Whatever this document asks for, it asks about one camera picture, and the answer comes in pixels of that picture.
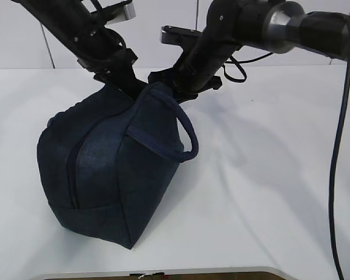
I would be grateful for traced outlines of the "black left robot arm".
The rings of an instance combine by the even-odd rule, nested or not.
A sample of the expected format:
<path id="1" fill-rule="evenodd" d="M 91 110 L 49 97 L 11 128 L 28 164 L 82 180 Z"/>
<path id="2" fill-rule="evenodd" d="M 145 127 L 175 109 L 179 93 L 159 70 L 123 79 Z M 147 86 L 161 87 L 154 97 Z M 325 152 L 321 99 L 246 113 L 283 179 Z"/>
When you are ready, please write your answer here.
<path id="1" fill-rule="evenodd" d="M 76 56 L 82 68 L 94 73 L 95 80 L 114 85 L 135 100 L 146 86 L 132 67 L 138 58 L 120 34 L 106 27 L 111 8 L 92 3 L 94 12 L 82 1 L 18 1 Z"/>

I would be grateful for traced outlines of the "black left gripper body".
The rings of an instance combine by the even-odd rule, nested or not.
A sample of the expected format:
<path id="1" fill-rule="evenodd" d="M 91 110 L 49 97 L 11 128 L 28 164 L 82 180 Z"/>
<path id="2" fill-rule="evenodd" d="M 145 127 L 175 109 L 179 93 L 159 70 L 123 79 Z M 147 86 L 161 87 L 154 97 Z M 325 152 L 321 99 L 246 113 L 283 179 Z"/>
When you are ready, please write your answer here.
<path id="1" fill-rule="evenodd" d="M 104 26 L 84 26 L 75 32 L 79 63 L 115 85 L 137 85 L 133 64 L 137 55 L 116 31 Z"/>

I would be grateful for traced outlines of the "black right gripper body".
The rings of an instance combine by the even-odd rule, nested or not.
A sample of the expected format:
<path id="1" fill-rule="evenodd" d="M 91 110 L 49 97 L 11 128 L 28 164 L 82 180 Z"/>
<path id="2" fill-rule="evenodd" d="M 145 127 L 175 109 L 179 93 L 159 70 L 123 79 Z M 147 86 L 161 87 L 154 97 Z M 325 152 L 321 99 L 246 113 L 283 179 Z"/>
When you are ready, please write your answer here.
<path id="1" fill-rule="evenodd" d="M 168 86 L 177 101 L 194 100 L 204 91 L 219 89 L 222 82 L 215 74 L 223 64 L 222 47 L 203 37 L 181 46 L 183 52 L 176 63 L 171 68 L 151 72 L 148 82 Z"/>

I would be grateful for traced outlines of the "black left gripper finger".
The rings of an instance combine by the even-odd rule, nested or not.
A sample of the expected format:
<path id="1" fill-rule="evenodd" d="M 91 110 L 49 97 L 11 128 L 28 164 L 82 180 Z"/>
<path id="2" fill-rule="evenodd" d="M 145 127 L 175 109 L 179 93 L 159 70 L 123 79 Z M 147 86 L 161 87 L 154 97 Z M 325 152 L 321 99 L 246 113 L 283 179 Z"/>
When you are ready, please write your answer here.
<path id="1" fill-rule="evenodd" d="M 135 72 L 129 69 L 117 74 L 116 86 L 131 99 L 136 100 L 148 83 L 138 79 Z"/>

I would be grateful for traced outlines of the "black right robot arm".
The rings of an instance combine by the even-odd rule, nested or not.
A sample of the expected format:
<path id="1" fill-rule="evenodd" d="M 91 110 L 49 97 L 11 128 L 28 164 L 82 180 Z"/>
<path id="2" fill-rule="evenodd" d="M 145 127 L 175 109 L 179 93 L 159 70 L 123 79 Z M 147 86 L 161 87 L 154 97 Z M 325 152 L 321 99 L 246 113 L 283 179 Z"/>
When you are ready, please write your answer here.
<path id="1" fill-rule="evenodd" d="M 163 44 L 182 54 L 169 69 L 149 74 L 149 83 L 173 89 L 179 101 L 221 87 L 217 71 L 233 53 L 249 46 L 273 54 L 301 48 L 329 58 L 350 58 L 350 16 L 309 12 L 293 1 L 213 1 L 203 31 L 163 26 Z"/>

